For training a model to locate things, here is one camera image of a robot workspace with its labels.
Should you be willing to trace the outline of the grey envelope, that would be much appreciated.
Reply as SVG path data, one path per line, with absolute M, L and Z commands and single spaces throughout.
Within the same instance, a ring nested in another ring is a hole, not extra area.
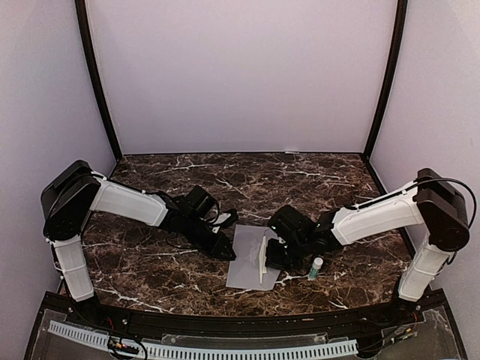
M 240 290 L 270 291 L 274 288 L 280 270 L 267 268 L 260 275 L 260 248 L 263 239 L 276 239 L 268 227 L 236 225 L 233 250 L 236 259 L 229 263 L 226 287 Z

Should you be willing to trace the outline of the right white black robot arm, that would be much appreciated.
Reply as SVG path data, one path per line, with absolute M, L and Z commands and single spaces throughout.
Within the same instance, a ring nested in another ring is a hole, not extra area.
M 477 211 L 467 211 L 458 186 L 469 189 L 462 181 L 424 168 L 397 190 L 324 212 L 316 221 L 285 205 L 268 220 L 275 237 L 264 241 L 259 259 L 266 267 L 298 271 L 307 257 L 321 257 L 390 230 L 425 225 L 426 238 L 400 277 L 397 297 L 382 310 L 382 318 L 397 326 L 411 314 L 411 302 L 424 295 L 431 281 L 470 240 Z

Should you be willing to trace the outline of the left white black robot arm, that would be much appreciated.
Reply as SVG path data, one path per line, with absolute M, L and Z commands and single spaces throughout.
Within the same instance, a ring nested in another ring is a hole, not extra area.
M 239 219 L 238 212 L 234 208 L 221 211 L 219 202 L 200 186 L 180 196 L 137 190 L 108 179 L 84 160 L 76 160 L 42 190 L 40 204 L 43 236 L 70 297 L 79 302 L 77 316 L 90 327 L 101 326 L 106 320 L 105 309 L 92 299 L 95 290 L 82 247 L 83 228 L 93 213 L 179 234 L 216 260 L 236 259 L 233 242 L 224 230 Z

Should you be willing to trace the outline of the green glue stick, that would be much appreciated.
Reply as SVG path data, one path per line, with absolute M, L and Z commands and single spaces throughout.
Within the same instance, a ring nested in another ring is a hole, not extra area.
M 310 267 L 308 272 L 307 279 L 309 281 L 314 281 L 317 279 L 320 269 L 323 267 L 323 259 L 321 257 L 316 257 Z

